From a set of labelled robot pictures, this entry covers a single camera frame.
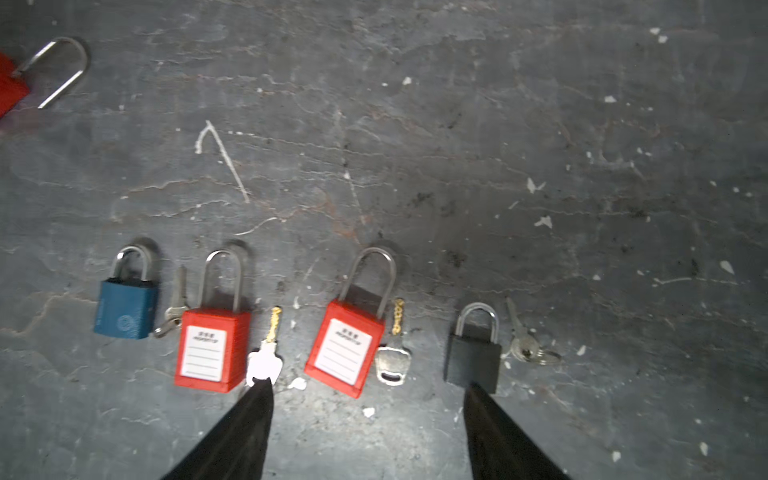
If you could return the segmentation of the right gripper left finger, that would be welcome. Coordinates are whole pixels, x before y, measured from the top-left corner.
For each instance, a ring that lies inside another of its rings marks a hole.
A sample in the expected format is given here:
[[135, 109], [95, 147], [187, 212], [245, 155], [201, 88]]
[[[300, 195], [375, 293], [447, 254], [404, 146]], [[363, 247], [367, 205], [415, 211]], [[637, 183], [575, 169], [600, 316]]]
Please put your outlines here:
[[257, 380], [166, 479], [260, 479], [274, 412], [269, 380]]

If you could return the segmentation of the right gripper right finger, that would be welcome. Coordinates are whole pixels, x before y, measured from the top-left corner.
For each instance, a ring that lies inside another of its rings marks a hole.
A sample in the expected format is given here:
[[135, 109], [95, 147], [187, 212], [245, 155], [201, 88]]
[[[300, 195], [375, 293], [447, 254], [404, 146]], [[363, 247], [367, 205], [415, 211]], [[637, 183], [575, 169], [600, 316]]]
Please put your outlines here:
[[465, 390], [463, 410], [473, 479], [569, 479], [480, 385]]

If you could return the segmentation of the black padlock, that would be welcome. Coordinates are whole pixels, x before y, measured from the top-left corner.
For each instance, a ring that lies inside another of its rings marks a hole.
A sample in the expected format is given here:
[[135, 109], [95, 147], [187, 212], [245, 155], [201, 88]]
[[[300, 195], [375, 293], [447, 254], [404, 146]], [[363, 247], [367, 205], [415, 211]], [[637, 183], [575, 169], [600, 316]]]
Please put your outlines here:
[[[490, 336], [487, 340], [464, 335], [467, 317], [478, 310], [485, 312], [491, 320]], [[448, 338], [443, 370], [444, 381], [462, 388], [477, 384], [488, 394], [495, 394], [501, 360], [498, 330], [499, 316], [492, 306], [483, 302], [466, 305]]]

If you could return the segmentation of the silver key with ring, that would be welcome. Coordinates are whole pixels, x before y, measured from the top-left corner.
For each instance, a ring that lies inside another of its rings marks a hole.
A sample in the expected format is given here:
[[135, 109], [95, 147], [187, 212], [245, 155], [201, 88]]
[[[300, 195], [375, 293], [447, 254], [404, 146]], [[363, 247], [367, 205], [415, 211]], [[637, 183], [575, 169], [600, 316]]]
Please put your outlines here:
[[519, 319], [512, 299], [507, 297], [505, 303], [513, 325], [513, 339], [509, 352], [517, 360], [533, 365], [552, 366], [560, 363], [562, 357], [559, 354], [551, 350], [545, 350], [539, 341], [529, 333], [528, 329]]

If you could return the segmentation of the grey headed key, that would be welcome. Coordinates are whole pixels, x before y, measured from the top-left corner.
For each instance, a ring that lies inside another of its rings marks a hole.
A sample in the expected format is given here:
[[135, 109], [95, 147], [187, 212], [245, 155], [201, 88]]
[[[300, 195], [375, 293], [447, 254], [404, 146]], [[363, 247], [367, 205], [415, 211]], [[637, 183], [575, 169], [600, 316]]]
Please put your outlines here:
[[376, 378], [381, 383], [397, 387], [405, 383], [411, 366], [412, 354], [403, 345], [403, 314], [405, 301], [394, 302], [394, 322], [389, 341], [377, 349], [375, 356]]

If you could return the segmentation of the red padlock long shackle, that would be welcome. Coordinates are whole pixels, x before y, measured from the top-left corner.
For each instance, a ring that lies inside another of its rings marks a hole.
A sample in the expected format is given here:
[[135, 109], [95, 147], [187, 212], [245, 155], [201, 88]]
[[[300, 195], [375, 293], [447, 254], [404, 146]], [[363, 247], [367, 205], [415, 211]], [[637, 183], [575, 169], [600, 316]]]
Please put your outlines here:
[[[358, 267], [371, 254], [381, 255], [389, 268], [389, 282], [375, 314], [347, 301]], [[370, 246], [360, 251], [341, 293], [327, 306], [304, 367], [305, 374], [353, 399], [361, 396], [384, 335], [384, 313], [396, 276], [397, 264], [389, 250]]]

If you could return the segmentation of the blue padlock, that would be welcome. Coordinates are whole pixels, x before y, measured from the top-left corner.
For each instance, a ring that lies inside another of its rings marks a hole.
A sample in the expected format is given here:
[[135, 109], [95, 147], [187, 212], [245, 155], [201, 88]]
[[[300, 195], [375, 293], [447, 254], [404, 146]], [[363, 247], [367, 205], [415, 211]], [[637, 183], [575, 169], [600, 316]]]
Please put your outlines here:
[[[131, 253], [141, 260], [141, 274], [123, 279], [123, 267]], [[144, 245], [133, 243], [119, 250], [110, 276], [101, 282], [94, 333], [130, 340], [149, 336], [159, 295], [159, 285], [151, 277], [152, 262], [153, 255]]]

